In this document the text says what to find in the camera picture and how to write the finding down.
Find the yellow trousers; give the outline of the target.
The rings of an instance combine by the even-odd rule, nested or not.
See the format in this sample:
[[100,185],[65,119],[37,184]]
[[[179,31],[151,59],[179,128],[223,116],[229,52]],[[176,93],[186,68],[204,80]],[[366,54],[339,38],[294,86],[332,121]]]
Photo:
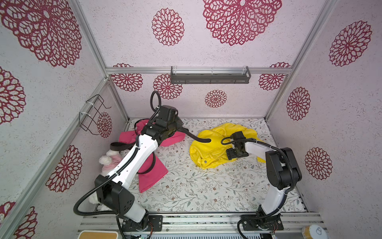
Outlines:
[[223,145],[221,141],[238,131],[243,132],[246,138],[259,139],[254,129],[239,124],[224,123],[213,129],[203,130],[198,134],[199,138],[209,138],[211,142],[193,141],[189,150],[191,160],[201,169],[212,169],[228,163],[230,160],[226,150],[232,148],[232,145]]

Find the pink trousers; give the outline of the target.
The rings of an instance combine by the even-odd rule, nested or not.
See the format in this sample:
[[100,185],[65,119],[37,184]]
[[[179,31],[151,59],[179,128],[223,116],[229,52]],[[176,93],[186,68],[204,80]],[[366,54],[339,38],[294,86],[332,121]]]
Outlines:
[[[140,119],[134,124],[134,130],[122,132],[119,136],[119,142],[132,144],[135,143],[135,139],[138,134],[141,133],[144,126],[147,125],[149,119]],[[186,137],[183,132],[176,132],[170,138],[165,139],[161,146],[168,147],[181,142]],[[159,182],[168,173],[167,168],[162,161],[154,154],[151,154],[146,161],[142,164],[138,170],[139,192],[144,193],[152,188],[157,182]]]

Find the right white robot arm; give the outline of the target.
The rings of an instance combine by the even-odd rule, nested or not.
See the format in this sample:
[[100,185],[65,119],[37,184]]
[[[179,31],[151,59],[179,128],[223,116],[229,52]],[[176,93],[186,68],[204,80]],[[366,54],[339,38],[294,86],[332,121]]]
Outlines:
[[251,154],[264,159],[266,175],[270,184],[264,202],[254,215],[244,215],[238,226],[249,230],[282,230],[280,211],[288,194],[301,181],[302,174],[290,148],[278,148],[254,138],[246,138],[241,131],[221,140],[222,145],[232,145],[226,150],[229,160]]

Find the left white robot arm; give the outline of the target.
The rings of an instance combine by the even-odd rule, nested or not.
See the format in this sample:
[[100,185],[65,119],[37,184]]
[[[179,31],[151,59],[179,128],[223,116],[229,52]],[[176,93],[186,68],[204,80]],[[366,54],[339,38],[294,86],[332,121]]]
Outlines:
[[135,145],[121,163],[95,180],[96,195],[100,203],[125,220],[133,221],[141,230],[148,226],[148,211],[142,208],[132,193],[130,184],[149,156],[167,138],[174,135],[183,125],[178,110],[171,106],[161,106],[157,115],[143,127]]

